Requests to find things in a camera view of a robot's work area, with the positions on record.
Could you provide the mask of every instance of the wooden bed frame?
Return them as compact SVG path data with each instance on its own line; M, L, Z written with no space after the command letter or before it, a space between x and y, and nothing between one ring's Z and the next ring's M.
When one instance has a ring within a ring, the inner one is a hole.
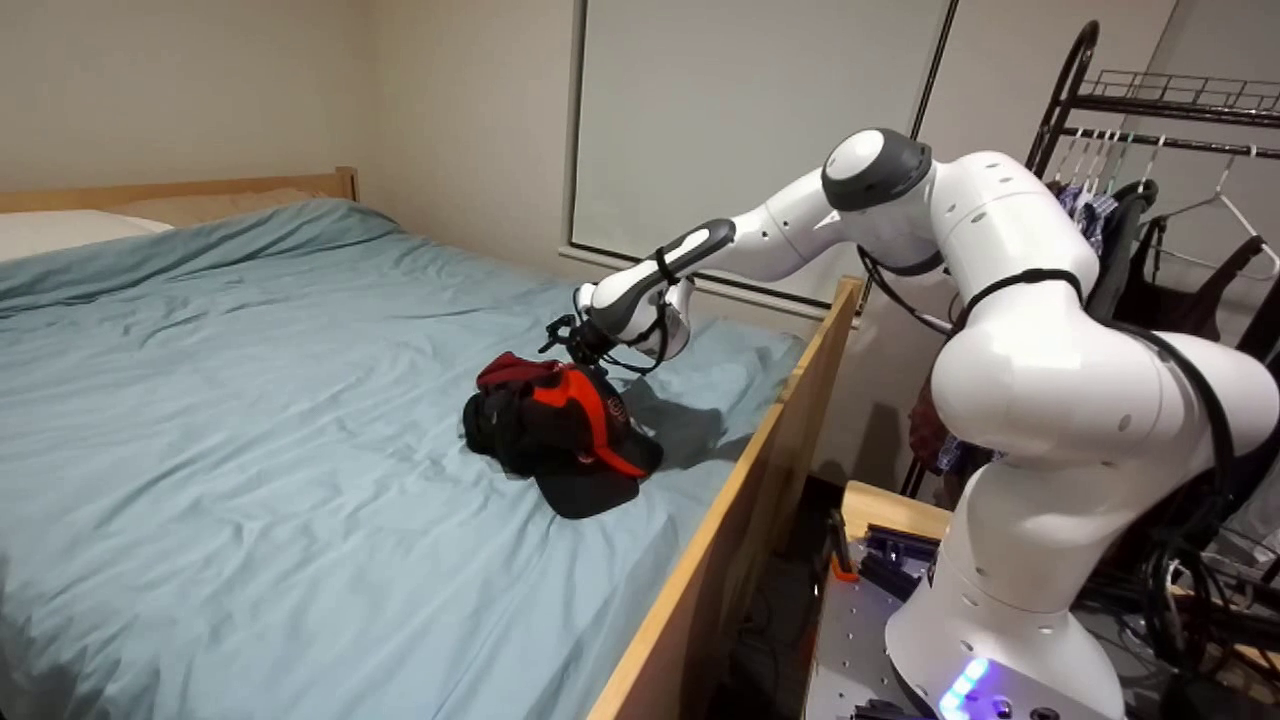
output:
M323 176L0 191L0 213L122 207L136 202L251 191L309 191L357 202L357 173L337 169ZM861 297L861 286L844 281L829 318L811 327L790 376L758 417L747 448L732 466L724 488L713 498L698 530L674 558L665 587L646 605L624 657L603 680L591 706L591 720L674 720L708 713L714 674L729 665L734 625L744 622L758 570L795 516Z

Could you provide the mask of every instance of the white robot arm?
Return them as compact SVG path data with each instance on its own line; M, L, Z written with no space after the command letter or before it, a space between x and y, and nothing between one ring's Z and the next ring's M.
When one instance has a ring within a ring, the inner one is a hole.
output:
M901 132L856 132L758 207L582 286L555 342L580 363L617 343L678 354L691 273L778 281L832 243L861 243L901 277L953 273L963 314L930 400L960 441L997 451L967 480L930 579L883 633L896 674L935 713L974 659L997 659L1096 715L1123 715L1112 659L1069 610L1134 516L1212 470L1216 441L1190 380L1152 342L1085 314L1096 253L1022 163L1001 154L935 163ZM1160 334L1160 343L1198 369L1230 451L1276 428L1263 363L1198 337Z

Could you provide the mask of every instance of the mattress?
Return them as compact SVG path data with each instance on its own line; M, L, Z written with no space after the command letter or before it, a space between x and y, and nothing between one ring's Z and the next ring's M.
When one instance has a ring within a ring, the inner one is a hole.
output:
M0 265L0 713L582 715L798 343L621 380L668 462L559 521L461 409L566 294L338 202Z

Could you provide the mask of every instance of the wall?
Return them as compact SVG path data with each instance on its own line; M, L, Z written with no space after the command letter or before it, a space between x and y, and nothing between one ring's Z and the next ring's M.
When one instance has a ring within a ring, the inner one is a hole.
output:
M940 156L1022 156L1077 29L1087 15L1123 29L1107 32L1105 61L1143 65L1168 4L963 0L923 139ZM575 0L370 0L370 37L381 144L359 169L368 197L428 237L559 277L599 277L559 258L572 202ZM949 309L949 294L928 281L905 294ZM806 327L787 314L714 297L698 309ZM866 480L901 477L906 403L930 354L935 337L876 294L832 390L825 462Z
M359 156L359 0L0 0L0 189Z

